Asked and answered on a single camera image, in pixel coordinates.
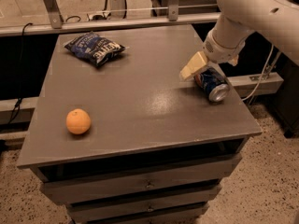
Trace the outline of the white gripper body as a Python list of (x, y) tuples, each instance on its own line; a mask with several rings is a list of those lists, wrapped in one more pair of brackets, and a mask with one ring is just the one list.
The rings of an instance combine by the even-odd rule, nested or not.
[(235, 55), (239, 56), (245, 47), (245, 39), (241, 39), (234, 48), (227, 48), (217, 41), (215, 32), (215, 29), (209, 31), (204, 41), (203, 51), (208, 59), (213, 63), (228, 63)]

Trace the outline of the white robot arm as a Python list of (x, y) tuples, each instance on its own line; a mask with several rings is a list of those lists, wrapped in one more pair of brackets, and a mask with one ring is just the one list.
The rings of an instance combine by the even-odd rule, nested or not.
[(179, 76), (189, 80), (210, 63), (237, 64), (245, 40), (262, 35), (294, 63), (299, 64), (299, 6), (288, 0), (217, 0), (221, 14)]

